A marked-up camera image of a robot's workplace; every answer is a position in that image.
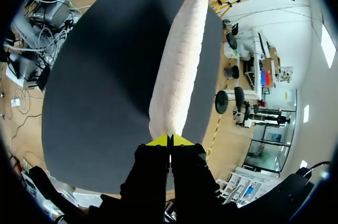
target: black chair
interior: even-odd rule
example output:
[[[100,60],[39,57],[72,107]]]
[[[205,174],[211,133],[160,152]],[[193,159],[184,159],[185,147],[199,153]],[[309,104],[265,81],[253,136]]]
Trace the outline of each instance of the black chair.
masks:
[[[237,114],[241,111],[242,106],[244,105],[244,92],[240,87],[234,88],[234,100],[236,101],[236,106],[233,109],[233,113]],[[215,109],[218,114],[224,114],[227,111],[228,104],[232,100],[229,100],[227,93],[224,90],[220,90],[216,94],[215,98]]]

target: cable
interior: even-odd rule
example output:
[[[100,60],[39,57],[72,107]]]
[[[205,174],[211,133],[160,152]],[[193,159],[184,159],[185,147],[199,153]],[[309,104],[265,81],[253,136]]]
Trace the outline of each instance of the cable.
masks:
[[[21,97],[16,97],[16,93],[20,92],[21,93]],[[43,98],[40,97],[34,97],[34,96],[30,96],[29,92],[26,89],[16,89],[14,92],[14,96],[13,99],[15,98],[19,98],[20,99],[20,109],[18,109],[18,111],[22,114],[22,115],[26,115],[27,113],[30,112],[31,110],[31,99],[35,99],[35,100],[43,100]],[[26,99],[29,100],[29,105],[28,105],[28,109],[26,112],[24,112],[24,110],[26,110]]]
[[[42,36],[43,31],[45,31],[45,30],[47,30],[48,33],[51,35],[51,37],[53,37],[52,31],[51,31],[48,27],[44,27],[44,28],[40,31],[39,36],[38,36],[38,38],[37,38],[37,46],[40,45],[40,39],[41,39],[41,36]]]
[[[306,177],[308,174],[310,174],[315,168],[322,166],[322,165],[329,165],[331,162],[326,161],[326,162],[319,162],[316,165],[313,165],[308,169],[308,171],[303,175],[303,177]]]
[[[288,10],[283,10],[283,9],[278,9],[278,10],[280,10],[280,11],[283,11],[283,12],[292,13],[292,14],[301,15],[301,16],[304,16],[304,17],[308,17],[308,18],[310,18],[310,19],[312,19],[312,20],[317,20],[317,21],[323,22],[322,20],[319,20],[319,19],[313,18],[313,17],[311,17],[311,16],[308,16],[308,15],[306,15],[306,14],[296,13],[296,12],[292,12],[292,11],[288,11]]]
[[[44,50],[46,50],[50,45],[52,45],[52,44],[54,43],[54,41],[56,41],[56,40],[61,36],[61,34],[62,34],[63,32],[66,32],[66,30],[62,30],[62,31],[58,34],[58,36],[55,37],[55,38],[53,39],[53,41],[51,41],[46,47],[41,48],[41,49],[18,48],[18,47],[14,47],[14,46],[11,46],[11,45],[6,44],[6,43],[4,44],[4,47],[11,48],[11,49],[16,50],[16,51],[35,51],[35,52],[38,52],[38,51],[44,51]]]
[[[17,127],[14,136],[11,138],[12,152],[13,152],[13,139],[17,136],[17,133],[18,133],[19,129],[25,125],[25,123],[26,123],[26,121],[27,121],[28,118],[40,117],[41,115],[42,115],[42,114],[26,116],[24,122],[23,122],[21,125],[19,125],[19,126]]]
[[[90,6],[77,7],[76,9],[84,9],[84,8],[88,8],[88,7],[91,7],[91,5]]]

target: round black tabletop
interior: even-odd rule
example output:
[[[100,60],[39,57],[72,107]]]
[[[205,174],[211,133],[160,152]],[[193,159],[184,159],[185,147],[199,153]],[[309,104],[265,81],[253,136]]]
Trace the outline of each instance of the round black tabletop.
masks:
[[[184,0],[97,0],[64,43],[46,86],[44,158],[59,181],[119,193],[139,144],[171,23]],[[183,137],[203,140],[219,70],[222,23],[210,8]]]

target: black equipment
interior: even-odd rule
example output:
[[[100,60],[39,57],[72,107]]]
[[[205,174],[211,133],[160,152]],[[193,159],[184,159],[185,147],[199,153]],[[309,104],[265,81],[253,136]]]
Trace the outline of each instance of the black equipment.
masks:
[[[121,199],[102,195],[101,206],[90,207],[87,214],[57,193],[41,168],[30,169],[30,176],[44,197],[63,211],[67,223],[103,223],[112,214],[116,223],[133,223],[141,218],[148,223],[164,223],[166,179],[170,170],[174,175],[177,223],[216,223],[225,219],[230,223],[252,219],[269,223],[271,218],[275,223],[285,223],[313,188],[308,182],[311,169],[302,171],[238,209],[233,202],[223,204],[224,198],[220,197],[220,187],[205,162],[202,145],[192,144],[178,135],[167,136],[166,144],[162,142],[160,137],[151,145],[140,145],[134,166],[121,185]]]
[[[262,116],[262,115],[256,115],[256,114],[250,114],[249,118],[252,120],[268,120],[268,121],[277,121],[278,124],[285,124],[289,123],[290,124],[290,118],[287,119],[285,116],[279,115],[278,117],[270,117],[270,116]]]

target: black cable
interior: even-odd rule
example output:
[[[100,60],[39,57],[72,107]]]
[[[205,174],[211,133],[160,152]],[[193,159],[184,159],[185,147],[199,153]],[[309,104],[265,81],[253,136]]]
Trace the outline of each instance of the black cable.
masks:
[[[331,162],[326,161],[326,162],[319,162],[316,165],[313,165],[312,167],[310,167],[308,169],[308,171],[303,175],[303,177],[305,177],[306,175],[310,174],[315,168],[322,166],[322,165],[329,165]]]
[[[25,118],[25,120],[24,120],[24,122],[21,124],[21,125],[19,125],[18,127],[17,127],[17,129],[16,129],[16,132],[15,132],[15,134],[14,134],[14,136],[11,138],[11,146],[12,146],[12,148],[11,148],[11,150],[13,151],[13,139],[17,136],[17,133],[18,133],[18,131],[19,131],[19,129],[22,127],[22,126],[24,126],[25,125],[25,123],[26,123],[26,121],[27,121],[27,119],[28,118],[35,118],[35,117],[40,117],[42,114],[39,114],[39,115],[29,115],[29,116],[26,116],[26,118]]]

